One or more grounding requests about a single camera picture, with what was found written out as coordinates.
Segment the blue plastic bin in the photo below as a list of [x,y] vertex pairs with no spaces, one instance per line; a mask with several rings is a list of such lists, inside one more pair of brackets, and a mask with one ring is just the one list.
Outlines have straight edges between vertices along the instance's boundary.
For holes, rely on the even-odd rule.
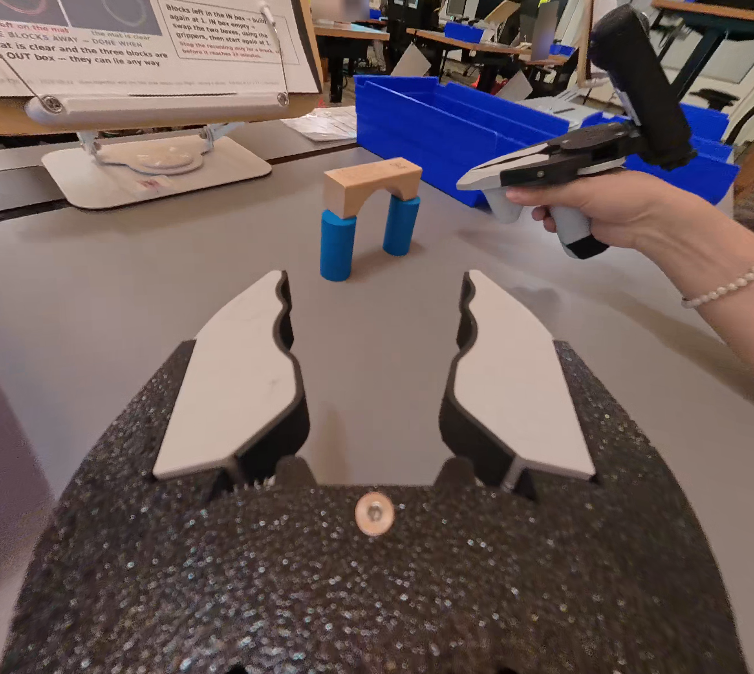
[[717,205],[728,193],[739,171],[738,165],[731,161],[732,147],[722,142],[729,117],[692,104],[683,103],[681,109],[692,130],[696,157],[684,167],[665,171],[634,154],[627,158],[624,167],[655,176]]
[[357,141],[383,159],[405,158],[422,181],[468,207],[479,190],[458,190],[468,170],[570,129],[569,121],[436,77],[356,75]]

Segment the wooden office desk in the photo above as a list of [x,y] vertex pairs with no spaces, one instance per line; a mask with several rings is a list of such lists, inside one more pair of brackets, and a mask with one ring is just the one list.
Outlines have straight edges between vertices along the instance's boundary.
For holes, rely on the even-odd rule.
[[315,24],[315,36],[320,57],[327,64],[331,104],[342,101],[344,61],[365,58],[370,44],[388,43],[390,38],[386,31],[339,22]]
[[751,9],[677,0],[653,0],[652,7],[657,11],[657,15],[650,26],[651,31],[659,31],[665,16],[675,16],[682,26],[695,30],[701,36],[671,84],[675,97],[679,101],[689,92],[724,41],[738,42],[753,39],[753,11]]
[[476,89],[490,93],[498,75],[516,72],[527,68],[560,68],[567,62],[568,57],[549,55],[545,59],[534,60],[531,49],[512,47],[494,43],[469,43],[455,38],[449,38],[438,31],[420,28],[407,28],[414,45],[427,51],[429,61],[427,75],[442,79],[447,56],[451,51],[462,52],[462,62],[479,70]]

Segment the printed paper sheet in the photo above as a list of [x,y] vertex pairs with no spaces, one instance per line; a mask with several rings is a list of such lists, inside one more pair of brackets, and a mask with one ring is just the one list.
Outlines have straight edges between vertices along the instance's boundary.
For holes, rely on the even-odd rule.
[[354,105],[318,107],[301,117],[286,118],[282,122],[314,142],[357,139],[357,113]]

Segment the blue cylinder block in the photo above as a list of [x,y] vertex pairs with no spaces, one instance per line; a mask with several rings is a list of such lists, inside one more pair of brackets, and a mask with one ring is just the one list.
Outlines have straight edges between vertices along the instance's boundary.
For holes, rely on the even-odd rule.
[[321,217],[320,275],[343,282],[351,274],[357,218],[341,218],[329,209]]
[[408,200],[391,196],[382,244],[387,254],[402,257],[410,251],[420,204],[418,196]]

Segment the wooden arch block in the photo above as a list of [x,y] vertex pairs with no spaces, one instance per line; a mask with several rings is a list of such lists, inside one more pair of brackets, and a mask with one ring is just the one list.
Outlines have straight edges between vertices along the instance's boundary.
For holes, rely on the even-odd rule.
[[376,192],[386,190],[400,201],[419,193],[422,169],[404,158],[393,158],[331,170],[324,174],[324,208],[341,219],[358,215]]

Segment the grey flat metal plate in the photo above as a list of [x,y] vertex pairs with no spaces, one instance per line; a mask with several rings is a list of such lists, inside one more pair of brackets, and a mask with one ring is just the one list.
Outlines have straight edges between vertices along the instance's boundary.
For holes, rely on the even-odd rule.
[[536,111],[550,114],[568,121],[569,130],[576,130],[584,125],[591,116],[601,117],[602,109],[593,108],[586,104],[587,90],[585,88],[568,88],[558,95],[528,97],[519,104]]

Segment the person's right hand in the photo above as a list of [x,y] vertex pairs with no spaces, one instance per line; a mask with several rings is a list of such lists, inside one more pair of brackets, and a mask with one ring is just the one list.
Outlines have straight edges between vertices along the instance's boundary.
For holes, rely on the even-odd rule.
[[505,197],[533,208],[533,219],[562,244],[588,236],[622,248],[640,249],[647,235],[678,211],[681,190],[643,172],[615,170],[549,186],[510,187]]

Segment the black office chair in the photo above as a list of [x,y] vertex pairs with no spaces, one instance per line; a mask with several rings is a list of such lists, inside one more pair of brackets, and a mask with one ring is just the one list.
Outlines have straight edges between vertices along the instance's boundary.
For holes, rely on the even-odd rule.
[[702,99],[708,104],[709,109],[718,112],[723,112],[726,108],[733,106],[739,100],[737,95],[710,87],[703,87],[699,90],[691,91],[689,94]]

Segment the grey table mat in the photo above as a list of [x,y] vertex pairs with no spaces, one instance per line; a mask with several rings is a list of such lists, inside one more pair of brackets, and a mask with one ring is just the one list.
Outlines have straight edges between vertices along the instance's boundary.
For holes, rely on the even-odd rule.
[[477,269],[568,341],[660,451],[700,512],[752,506],[752,377],[646,258],[585,262],[527,216],[500,225],[422,185],[410,254],[382,250],[388,197],[357,225],[344,283],[319,274],[324,170],[285,163],[245,185],[106,213],[2,223],[2,388],[59,495],[175,346],[286,270],[311,433],[326,482],[426,482],[463,273]]

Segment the small blue storage bin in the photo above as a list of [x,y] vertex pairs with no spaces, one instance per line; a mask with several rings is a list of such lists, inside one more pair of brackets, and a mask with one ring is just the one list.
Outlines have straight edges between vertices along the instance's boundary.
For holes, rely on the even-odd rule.
[[452,22],[446,23],[443,34],[446,38],[466,44],[494,44],[497,42],[496,25],[480,20],[475,23]]

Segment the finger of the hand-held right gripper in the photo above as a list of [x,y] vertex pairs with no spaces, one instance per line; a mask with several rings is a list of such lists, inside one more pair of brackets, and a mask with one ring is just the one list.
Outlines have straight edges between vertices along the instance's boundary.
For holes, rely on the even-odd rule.
[[457,190],[491,190],[503,189],[501,181],[502,167],[479,167],[466,172],[456,182]]
[[514,153],[506,154],[471,169],[478,174],[494,174],[541,163],[552,154],[554,147],[548,143],[533,145]]

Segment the person's right forearm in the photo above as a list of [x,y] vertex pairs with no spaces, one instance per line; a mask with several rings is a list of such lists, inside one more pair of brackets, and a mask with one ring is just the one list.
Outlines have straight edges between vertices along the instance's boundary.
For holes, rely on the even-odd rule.
[[652,256],[702,320],[753,364],[753,235],[704,202],[678,208]]

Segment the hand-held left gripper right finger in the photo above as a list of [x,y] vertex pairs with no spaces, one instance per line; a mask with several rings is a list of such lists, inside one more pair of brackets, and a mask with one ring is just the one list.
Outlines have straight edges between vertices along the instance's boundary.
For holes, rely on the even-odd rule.
[[457,353],[439,410],[443,442],[477,481],[526,489],[532,472],[597,475],[553,337],[479,270],[464,273]]

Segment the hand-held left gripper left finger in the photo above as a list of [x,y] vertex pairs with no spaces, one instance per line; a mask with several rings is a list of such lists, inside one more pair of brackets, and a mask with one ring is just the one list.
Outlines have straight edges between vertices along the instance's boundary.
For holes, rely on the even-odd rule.
[[293,355],[292,299],[273,270],[197,333],[152,474],[167,481],[210,471],[263,482],[307,440],[302,370]]

